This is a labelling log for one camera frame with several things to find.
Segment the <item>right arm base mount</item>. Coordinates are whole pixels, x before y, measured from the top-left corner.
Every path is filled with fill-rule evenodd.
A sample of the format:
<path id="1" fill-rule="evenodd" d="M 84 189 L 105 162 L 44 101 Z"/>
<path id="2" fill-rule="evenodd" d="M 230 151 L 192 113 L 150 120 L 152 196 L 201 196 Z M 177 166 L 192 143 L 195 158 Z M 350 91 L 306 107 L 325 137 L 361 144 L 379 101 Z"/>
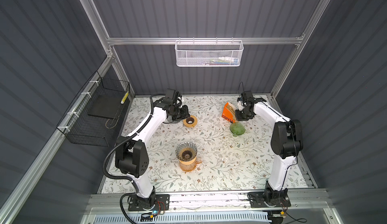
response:
<path id="1" fill-rule="evenodd" d="M 288 197 L 288 189 L 273 191 L 270 188 L 262 191 L 253 191 L 247 194 L 248 201 L 252 208 L 279 207 L 288 208 L 291 206 Z"/>

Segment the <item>grey glass dripper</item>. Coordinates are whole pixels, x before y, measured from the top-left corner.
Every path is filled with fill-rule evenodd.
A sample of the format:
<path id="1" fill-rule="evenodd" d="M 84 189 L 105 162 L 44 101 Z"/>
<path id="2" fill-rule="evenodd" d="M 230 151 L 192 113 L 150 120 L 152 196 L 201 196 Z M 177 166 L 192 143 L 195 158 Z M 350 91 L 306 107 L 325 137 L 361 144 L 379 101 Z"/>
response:
<path id="1" fill-rule="evenodd" d="M 197 146 L 192 142 L 183 142 L 176 148 L 176 157 L 181 163 L 191 164 L 197 158 Z"/>

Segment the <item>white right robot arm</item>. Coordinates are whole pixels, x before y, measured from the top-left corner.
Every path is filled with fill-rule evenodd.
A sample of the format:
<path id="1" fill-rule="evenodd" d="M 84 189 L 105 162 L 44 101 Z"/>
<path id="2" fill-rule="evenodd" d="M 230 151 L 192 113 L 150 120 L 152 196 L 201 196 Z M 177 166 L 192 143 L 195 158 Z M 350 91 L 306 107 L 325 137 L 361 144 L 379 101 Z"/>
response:
<path id="1" fill-rule="evenodd" d="M 260 116 L 272 127 L 270 145 L 275 158 L 267 184 L 274 193 L 285 190 L 291 167 L 303 149 L 301 122 L 282 115 L 263 98 L 253 96 L 251 91 L 244 91 L 237 99 L 235 115 L 238 121 Z"/>

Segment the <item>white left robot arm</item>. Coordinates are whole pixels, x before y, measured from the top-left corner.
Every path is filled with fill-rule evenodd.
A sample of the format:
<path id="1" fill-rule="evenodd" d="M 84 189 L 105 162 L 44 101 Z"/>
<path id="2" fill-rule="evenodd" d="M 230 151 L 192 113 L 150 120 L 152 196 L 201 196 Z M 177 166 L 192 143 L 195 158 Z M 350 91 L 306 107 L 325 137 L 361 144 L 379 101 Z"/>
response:
<path id="1" fill-rule="evenodd" d="M 167 119 L 179 122 L 190 117 L 188 107 L 183 104 L 180 92 L 167 89 L 160 99 L 150 96 L 150 112 L 140 125 L 129 134 L 129 139 L 115 151 L 115 166 L 123 177 L 135 187 L 138 197 L 147 199 L 154 191 L 146 171 L 149 165 L 147 144 L 160 125 Z"/>

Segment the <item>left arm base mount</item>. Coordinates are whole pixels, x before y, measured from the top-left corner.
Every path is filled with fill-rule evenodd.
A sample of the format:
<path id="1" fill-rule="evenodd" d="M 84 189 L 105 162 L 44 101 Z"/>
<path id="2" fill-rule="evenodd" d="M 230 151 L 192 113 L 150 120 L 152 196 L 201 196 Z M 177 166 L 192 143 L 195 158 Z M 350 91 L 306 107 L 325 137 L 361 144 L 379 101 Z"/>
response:
<path id="1" fill-rule="evenodd" d="M 141 198 L 136 194 L 128 197 L 128 211 L 166 211 L 169 210 L 170 195 L 152 192 L 148 198 Z"/>

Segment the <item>orange glass carafe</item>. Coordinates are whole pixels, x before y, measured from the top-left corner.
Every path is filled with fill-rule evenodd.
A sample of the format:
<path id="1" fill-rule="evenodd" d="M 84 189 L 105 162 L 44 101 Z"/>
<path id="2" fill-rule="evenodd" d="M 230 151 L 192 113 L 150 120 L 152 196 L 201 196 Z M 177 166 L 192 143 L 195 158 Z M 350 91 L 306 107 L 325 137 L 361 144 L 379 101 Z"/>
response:
<path id="1" fill-rule="evenodd" d="M 179 160 L 179 166 L 184 172 L 193 171 L 198 164 L 201 164 L 203 161 L 201 159 L 197 159 L 197 157 L 193 158 L 189 161 Z"/>

